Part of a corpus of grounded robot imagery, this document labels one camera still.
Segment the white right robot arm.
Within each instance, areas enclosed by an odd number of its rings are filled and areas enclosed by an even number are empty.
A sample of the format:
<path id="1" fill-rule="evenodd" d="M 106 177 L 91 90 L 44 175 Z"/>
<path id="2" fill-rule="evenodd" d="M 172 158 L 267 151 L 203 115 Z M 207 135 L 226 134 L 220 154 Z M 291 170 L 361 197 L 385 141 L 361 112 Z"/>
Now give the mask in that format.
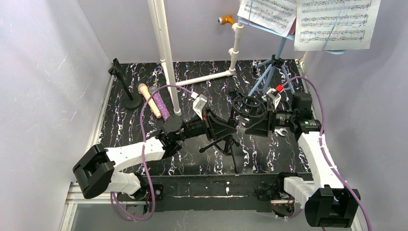
<path id="1" fill-rule="evenodd" d="M 294 135 L 308 160 L 313 177 L 310 186 L 298 173 L 282 172 L 269 188 L 258 189 L 274 197 L 286 195 L 300 204 L 309 226 L 322 228 L 350 228 L 359 201 L 357 189 L 341 179 L 325 143 L 323 123 L 313 117 L 312 96 L 296 92 L 290 110 L 277 110 L 279 93 L 271 93 L 272 107 L 255 97 L 245 97 L 237 103 L 242 117 L 249 120 L 245 131 L 250 135 L 266 136 L 277 128 L 287 128 Z"/>

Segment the purple glitter microphone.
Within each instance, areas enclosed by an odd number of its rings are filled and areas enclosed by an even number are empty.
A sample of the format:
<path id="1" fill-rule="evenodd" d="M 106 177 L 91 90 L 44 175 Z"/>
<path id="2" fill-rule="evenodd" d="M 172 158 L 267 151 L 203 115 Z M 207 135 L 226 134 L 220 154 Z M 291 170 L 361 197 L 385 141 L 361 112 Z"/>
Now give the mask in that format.
<path id="1" fill-rule="evenodd" d="M 156 107 L 160 111 L 160 114 L 163 118 L 164 121 L 167 121 L 167 119 L 170 117 L 170 113 L 166 107 L 165 101 L 163 100 L 163 97 L 161 94 L 158 92 L 156 93 L 153 98 L 149 102 L 155 102 Z"/>

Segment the black tripod shock-mount stand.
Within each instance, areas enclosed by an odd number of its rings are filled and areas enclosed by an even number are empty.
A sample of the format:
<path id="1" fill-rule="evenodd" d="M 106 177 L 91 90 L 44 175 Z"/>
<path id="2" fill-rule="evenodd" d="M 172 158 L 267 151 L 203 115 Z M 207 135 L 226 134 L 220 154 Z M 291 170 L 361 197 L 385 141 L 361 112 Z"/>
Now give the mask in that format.
<path id="1" fill-rule="evenodd" d="M 229 95 L 231 98 L 231 110 L 229 113 L 229 118 L 230 116 L 235 116 L 237 122 L 238 122 L 237 116 L 240 116 L 246 119 L 259 119 L 263 117 L 267 112 L 265 104 L 256 97 L 244 96 L 243 94 L 238 93 L 236 90 L 231 90 L 229 92 Z M 210 108 L 208 106 L 205 106 L 203 109 L 203 121 L 204 122 L 205 122 L 205 110 L 206 109 L 210 109 Z M 204 148 L 200 148 L 199 152 L 203 153 L 210 147 L 213 147 L 213 146 L 216 147 L 224 155 L 232 157 L 233 164 L 234 164 L 234 172 L 235 174 L 238 174 L 239 171 L 238 171 L 238 167 L 236 164 L 234 147 L 239 147 L 240 143 L 233 138 L 233 134 L 228 135 L 220 140 L 216 140 L 216 141 L 209 140 L 211 141 L 211 143 Z"/>

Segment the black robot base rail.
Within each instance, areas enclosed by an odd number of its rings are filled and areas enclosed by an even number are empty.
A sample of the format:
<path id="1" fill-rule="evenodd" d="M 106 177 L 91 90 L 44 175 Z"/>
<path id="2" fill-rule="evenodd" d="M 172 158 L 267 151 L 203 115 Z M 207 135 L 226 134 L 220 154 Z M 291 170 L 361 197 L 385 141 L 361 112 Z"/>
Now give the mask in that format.
<path id="1" fill-rule="evenodd" d="M 156 212 L 255 210 L 271 212 L 293 205 L 293 198 L 273 194 L 277 174 L 153 176 Z"/>

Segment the black round-base microphone stand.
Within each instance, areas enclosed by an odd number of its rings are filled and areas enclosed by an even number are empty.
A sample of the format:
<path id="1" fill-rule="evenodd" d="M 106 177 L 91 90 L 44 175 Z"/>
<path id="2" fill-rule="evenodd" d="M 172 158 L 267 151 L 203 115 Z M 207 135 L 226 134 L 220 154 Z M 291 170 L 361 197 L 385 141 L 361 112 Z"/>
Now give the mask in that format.
<path id="1" fill-rule="evenodd" d="M 125 76 L 121 71 L 120 65 L 119 60 L 114 58 L 112 67 L 108 70 L 108 73 L 116 77 L 122 84 L 125 95 L 121 96 L 120 100 L 124 108 L 128 111 L 135 111 L 140 106 L 142 97 L 140 93 L 130 91 L 129 84 L 126 83 Z"/>

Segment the pink toy microphone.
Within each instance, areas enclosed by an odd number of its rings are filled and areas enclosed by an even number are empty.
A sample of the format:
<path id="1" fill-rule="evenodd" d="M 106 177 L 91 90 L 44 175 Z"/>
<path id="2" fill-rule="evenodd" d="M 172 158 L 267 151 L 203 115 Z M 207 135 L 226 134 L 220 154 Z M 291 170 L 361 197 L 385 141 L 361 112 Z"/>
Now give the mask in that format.
<path id="1" fill-rule="evenodd" d="M 156 103 L 154 102 L 153 99 L 150 99 L 151 94 L 149 92 L 149 88 L 147 87 L 146 84 L 141 83 L 138 85 L 138 91 L 142 94 L 142 96 L 145 98 L 146 102 L 148 103 L 152 113 L 157 117 L 161 118 L 162 115 L 159 111 L 159 108 L 157 107 Z"/>

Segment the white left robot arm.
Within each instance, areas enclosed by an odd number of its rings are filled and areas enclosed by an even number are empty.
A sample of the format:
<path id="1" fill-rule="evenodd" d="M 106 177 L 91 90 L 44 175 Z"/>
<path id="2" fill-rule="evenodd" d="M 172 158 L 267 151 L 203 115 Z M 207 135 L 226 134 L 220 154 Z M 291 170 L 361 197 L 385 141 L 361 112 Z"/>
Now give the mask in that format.
<path id="1" fill-rule="evenodd" d="M 74 165 L 73 174 L 85 199 L 92 199 L 105 192 L 126 193 L 137 196 L 147 191 L 147 179 L 137 173 L 123 170 L 143 162 L 172 157 L 181 148 L 180 141 L 205 135 L 210 146 L 225 155 L 232 155 L 232 145 L 238 145 L 232 135 L 237 129 L 236 116 L 230 112 L 228 120 L 205 108 L 184 122 L 178 115 L 171 115 L 157 135 L 145 142 L 127 146 L 105 148 L 102 144 L 91 146 Z"/>

